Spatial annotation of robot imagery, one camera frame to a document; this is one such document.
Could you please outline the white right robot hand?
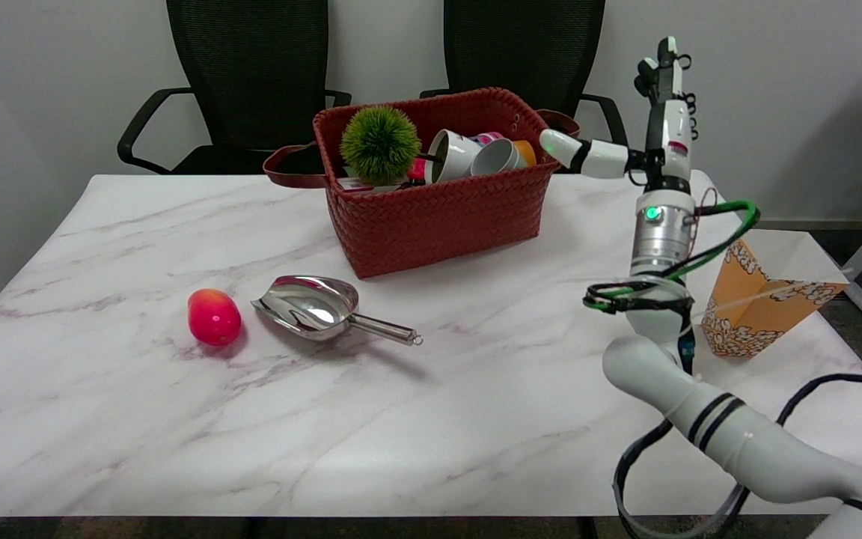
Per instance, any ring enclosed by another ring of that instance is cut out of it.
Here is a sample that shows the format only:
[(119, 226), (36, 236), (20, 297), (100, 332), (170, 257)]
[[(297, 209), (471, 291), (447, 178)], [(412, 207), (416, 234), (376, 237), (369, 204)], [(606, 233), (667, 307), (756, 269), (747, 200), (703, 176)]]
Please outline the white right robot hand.
[(691, 144), (699, 136), (692, 118), (697, 97), (683, 88), (683, 74), (690, 67), (690, 55), (681, 54), (673, 35), (660, 41), (655, 58), (643, 58), (637, 65), (634, 88), (649, 101), (643, 150), (629, 147), (618, 129), (612, 130), (609, 142), (546, 129), (539, 136), (542, 150), (571, 174), (613, 180), (642, 171), (646, 190), (688, 191)]

